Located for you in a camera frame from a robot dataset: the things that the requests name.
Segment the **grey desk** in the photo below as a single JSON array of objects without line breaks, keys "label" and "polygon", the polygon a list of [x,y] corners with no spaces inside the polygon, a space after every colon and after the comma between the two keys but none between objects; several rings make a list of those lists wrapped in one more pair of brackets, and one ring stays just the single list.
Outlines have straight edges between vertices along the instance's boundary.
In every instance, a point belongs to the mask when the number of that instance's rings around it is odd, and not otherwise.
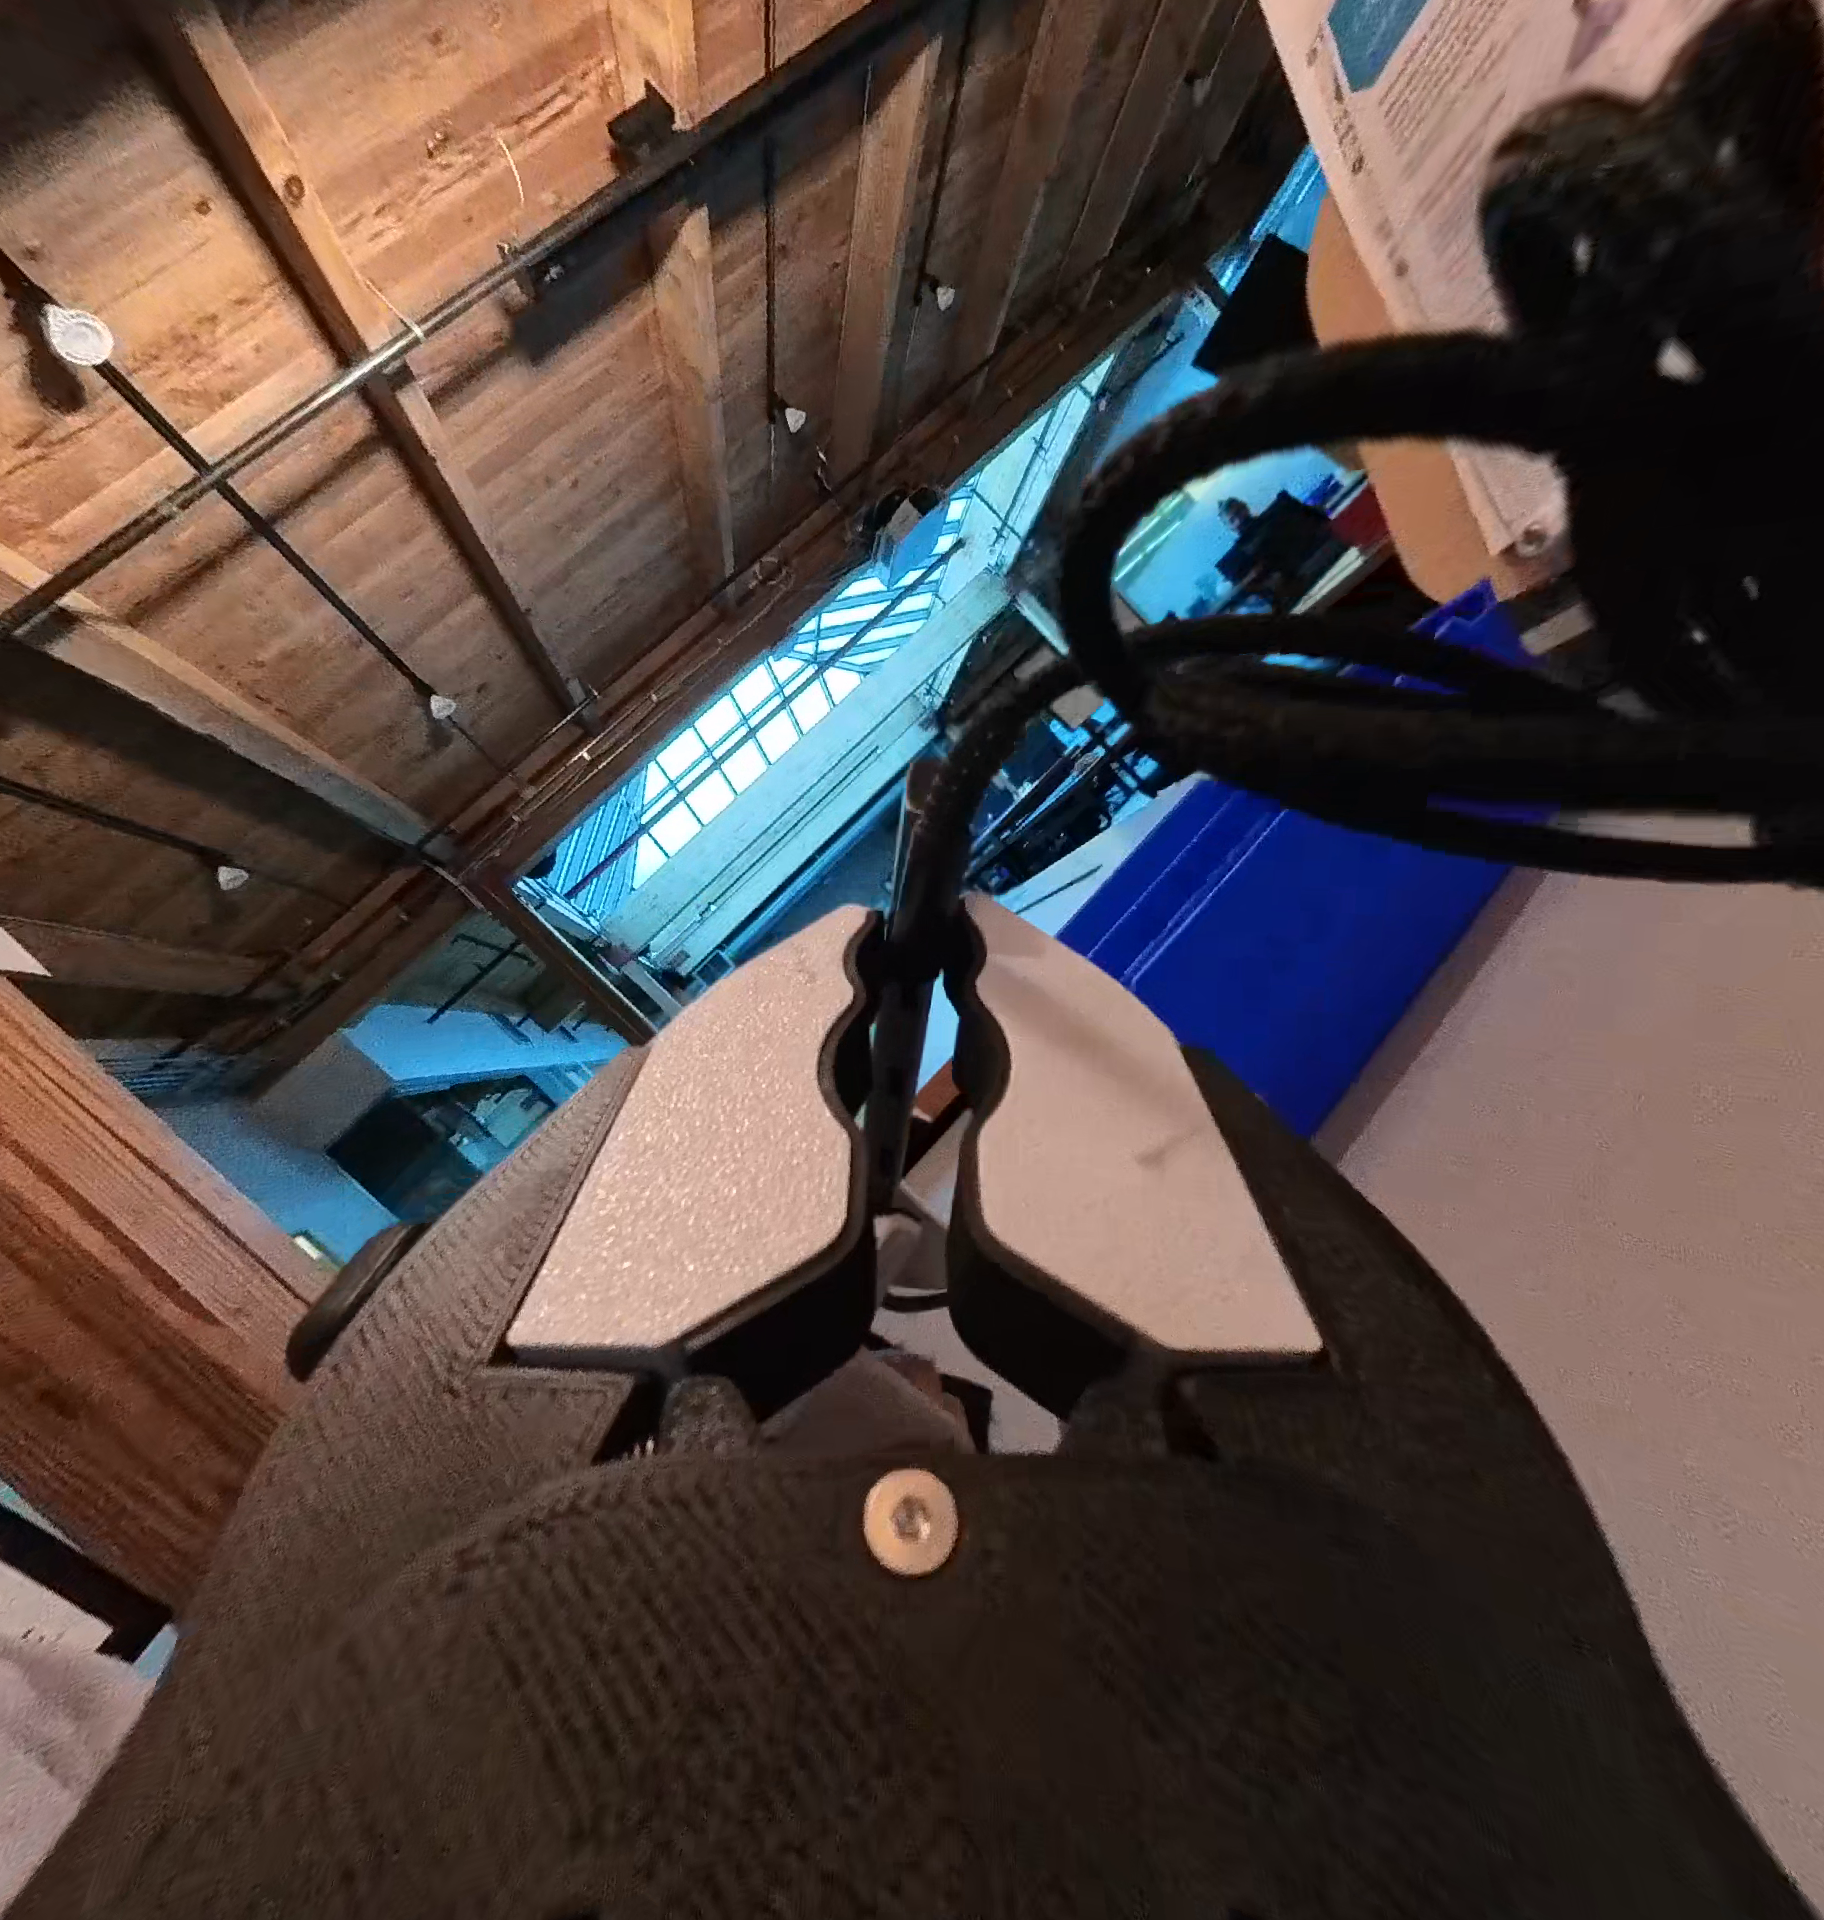
[{"label": "grey desk", "polygon": [[1209,1090],[1479,1319],[1824,1915],[1824,899],[1521,876],[1313,1143]]}]

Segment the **metal ceiling pipe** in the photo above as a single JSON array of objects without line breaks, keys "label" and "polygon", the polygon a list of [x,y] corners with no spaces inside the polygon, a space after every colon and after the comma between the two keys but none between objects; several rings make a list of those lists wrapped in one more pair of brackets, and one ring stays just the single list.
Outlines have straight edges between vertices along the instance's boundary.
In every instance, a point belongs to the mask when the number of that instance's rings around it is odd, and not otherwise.
[{"label": "metal ceiling pipe", "polygon": [[36,630],[109,565],[154,540],[213,492],[310,431],[351,396],[406,368],[415,351],[461,324],[520,277],[540,281],[560,259],[580,259],[594,246],[618,243],[664,209],[695,203],[707,184],[743,152],[766,144],[784,119],[804,112],[824,89],[899,48],[939,12],[935,2],[872,2],[843,20],[804,52],[778,65],[747,92],[721,105],[690,130],[661,135],[645,156],[588,202],[564,213],[531,239],[482,269],[423,317],[408,317],[376,349],[349,363],[321,388],[296,400],[264,429],[217,456],[194,478],[157,498],[119,525],[105,540],[61,570],[36,578],[0,612],[0,643]]}]

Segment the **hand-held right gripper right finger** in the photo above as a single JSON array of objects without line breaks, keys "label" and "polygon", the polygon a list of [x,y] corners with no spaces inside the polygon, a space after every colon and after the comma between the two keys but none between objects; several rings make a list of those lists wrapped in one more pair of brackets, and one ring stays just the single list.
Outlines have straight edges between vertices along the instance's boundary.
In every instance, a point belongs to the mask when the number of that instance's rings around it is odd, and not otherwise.
[{"label": "hand-held right gripper right finger", "polygon": [[948,969],[969,1121],[948,1314],[1057,1419],[1092,1389],[1324,1360],[1203,1069],[1115,977],[989,897]]}]

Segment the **person's grey hoodie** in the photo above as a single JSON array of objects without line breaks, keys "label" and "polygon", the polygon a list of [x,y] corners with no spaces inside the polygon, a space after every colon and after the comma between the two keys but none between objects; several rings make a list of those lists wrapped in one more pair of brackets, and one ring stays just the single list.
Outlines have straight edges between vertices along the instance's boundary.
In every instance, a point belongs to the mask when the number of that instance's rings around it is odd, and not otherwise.
[{"label": "person's grey hoodie", "polygon": [[0,1634],[0,1915],[152,1692],[154,1683],[124,1661]]}]

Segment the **wooden post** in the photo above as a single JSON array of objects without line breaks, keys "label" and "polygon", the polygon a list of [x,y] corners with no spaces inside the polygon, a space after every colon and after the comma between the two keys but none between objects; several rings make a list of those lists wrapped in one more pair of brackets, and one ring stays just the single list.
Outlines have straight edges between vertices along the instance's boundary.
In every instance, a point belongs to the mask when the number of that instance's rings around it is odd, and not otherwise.
[{"label": "wooden post", "polygon": [[0,977],[0,1479],[184,1615],[298,1389],[300,1251]]}]

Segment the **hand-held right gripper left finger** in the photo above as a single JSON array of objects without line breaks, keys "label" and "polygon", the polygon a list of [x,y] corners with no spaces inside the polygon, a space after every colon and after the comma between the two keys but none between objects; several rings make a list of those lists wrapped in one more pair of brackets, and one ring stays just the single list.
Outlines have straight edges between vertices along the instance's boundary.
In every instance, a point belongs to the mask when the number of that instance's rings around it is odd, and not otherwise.
[{"label": "hand-held right gripper left finger", "polygon": [[768,1419],[857,1352],[874,969],[877,913],[844,905],[661,1031],[508,1323],[512,1362],[729,1379]]}]

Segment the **blue plastic bin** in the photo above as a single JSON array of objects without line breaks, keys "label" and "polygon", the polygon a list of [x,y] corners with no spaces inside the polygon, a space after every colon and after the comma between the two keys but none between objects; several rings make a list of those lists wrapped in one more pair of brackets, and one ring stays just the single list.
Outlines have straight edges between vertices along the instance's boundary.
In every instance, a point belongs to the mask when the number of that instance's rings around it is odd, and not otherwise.
[{"label": "blue plastic bin", "polygon": [[1307,1139],[1507,876],[1203,778],[1060,939]]}]

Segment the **laminated illustrated sheet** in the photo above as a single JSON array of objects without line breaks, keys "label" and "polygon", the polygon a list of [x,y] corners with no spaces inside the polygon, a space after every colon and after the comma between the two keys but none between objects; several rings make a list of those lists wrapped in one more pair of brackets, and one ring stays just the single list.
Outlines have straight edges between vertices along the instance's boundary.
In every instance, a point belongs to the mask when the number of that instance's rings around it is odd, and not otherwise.
[{"label": "laminated illustrated sheet", "polygon": [[[1722,6],[1264,2],[1261,12],[1393,330],[1501,332],[1479,238],[1482,174],[1501,138],[1583,89],[1648,96]],[[1465,441],[1451,461],[1491,553],[1537,558],[1560,543],[1566,486],[1550,462]]]}]

